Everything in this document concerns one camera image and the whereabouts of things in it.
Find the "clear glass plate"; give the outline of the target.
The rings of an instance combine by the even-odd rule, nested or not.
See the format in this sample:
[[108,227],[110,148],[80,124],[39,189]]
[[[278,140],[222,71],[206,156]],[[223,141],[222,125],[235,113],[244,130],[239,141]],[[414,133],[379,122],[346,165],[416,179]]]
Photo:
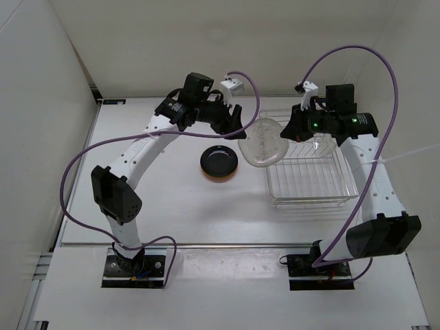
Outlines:
[[327,133],[316,133],[307,142],[310,144],[310,149],[306,152],[306,156],[312,158],[329,156],[337,147],[336,141]]
[[282,126],[271,118],[259,118],[247,129],[247,137],[238,141],[244,160],[256,168],[266,168],[282,160],[289,141],[281,137]]

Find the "orange plate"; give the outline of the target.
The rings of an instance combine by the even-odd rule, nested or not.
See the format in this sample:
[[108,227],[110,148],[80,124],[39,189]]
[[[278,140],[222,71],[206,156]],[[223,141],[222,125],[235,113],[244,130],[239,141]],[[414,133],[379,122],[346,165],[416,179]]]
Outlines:
[[230,181],[232,178],[234,178],[236,176],[237,170],[229,173],[228,175],[224,175],[224,176],[215,176],[215,175],[210,175],[209,173],[207,173],[204,170],[201,170],[201,173],[203,174],[203,176],[209,180],[210,182],[214,182],[214,183],[223,183],[223,182],[227,182]]

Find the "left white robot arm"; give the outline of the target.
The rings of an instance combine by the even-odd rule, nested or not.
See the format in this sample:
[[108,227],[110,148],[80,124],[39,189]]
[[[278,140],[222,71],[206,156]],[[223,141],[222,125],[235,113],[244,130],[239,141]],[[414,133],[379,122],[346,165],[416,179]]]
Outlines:
[[91,172],[94,201],[115,237],[116,263],[128,276],[146,270],[135,222],[142,201],[135,189],[159,154],[196,122],[209,124],[215,133],[227,135],[230,140],[246,137],[241,123],[242,108],[230,102],[243,90],[243,83],[227,77],[218,89],[213,89],[213,84],[213,79],[202,74],[187,75],[184,86],[171,91],[156,107],[144,129],[145,136],[134,140],[109,166],[96,166]]

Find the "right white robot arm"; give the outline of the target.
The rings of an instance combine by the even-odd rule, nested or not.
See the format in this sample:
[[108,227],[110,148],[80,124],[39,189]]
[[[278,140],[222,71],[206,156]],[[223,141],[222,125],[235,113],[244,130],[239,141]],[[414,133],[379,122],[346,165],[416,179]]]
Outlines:
[[420,232],[421,220],[406,212],[391,184],[381,156],[385,139],[373,115],[358,112],[352,84],[328,86],[325,98],[318,97],[318,87],[309,81],[295,89],[302,99],[291,108],[281,137],[299,143],[330,135],[360,194],[336,237],[313,243],[309,268],[323,275],[336,263],[402,254]]

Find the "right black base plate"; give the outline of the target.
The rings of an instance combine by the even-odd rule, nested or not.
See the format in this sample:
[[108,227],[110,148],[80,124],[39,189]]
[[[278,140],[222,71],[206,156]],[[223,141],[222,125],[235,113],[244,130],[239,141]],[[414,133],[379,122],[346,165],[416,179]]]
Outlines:
[[287,254],[279,258],[287,267],[290,291],[352,290],[351,270],[347,262],[313,268],[308,254]]

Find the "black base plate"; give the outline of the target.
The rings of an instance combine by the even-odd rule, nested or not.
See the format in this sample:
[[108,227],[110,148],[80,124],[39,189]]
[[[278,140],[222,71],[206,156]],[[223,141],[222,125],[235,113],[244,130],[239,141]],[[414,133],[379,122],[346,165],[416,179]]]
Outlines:
[[352,290],[351,270],[347,262],[313,268],[308,254],[287,254],[279,258],[287,267],[290,291]]
[[107,249],[101,287],[112,289],[161,289],[165,279],[165,249],[145,249],[144,263],[137,275],[126,273],[111,248]]

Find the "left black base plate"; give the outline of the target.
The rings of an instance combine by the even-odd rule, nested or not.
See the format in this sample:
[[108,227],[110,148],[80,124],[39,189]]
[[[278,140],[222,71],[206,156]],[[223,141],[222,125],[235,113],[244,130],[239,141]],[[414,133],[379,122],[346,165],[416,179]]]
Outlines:
[[165,249],[145,249],[144,263],[137,275],[126,273],[111,248],[107,249],[101,287],[112,289],[161,289],[165,279]]

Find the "aluminium table rail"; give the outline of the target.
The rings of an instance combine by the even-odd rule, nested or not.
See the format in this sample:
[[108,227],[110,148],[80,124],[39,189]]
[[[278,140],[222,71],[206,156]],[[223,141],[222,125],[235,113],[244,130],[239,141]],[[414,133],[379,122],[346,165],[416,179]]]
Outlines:
[[[61,243],[62,248],[110,248],[110,243]],[[181,249],[310,248],[312,243],[177,243]]]

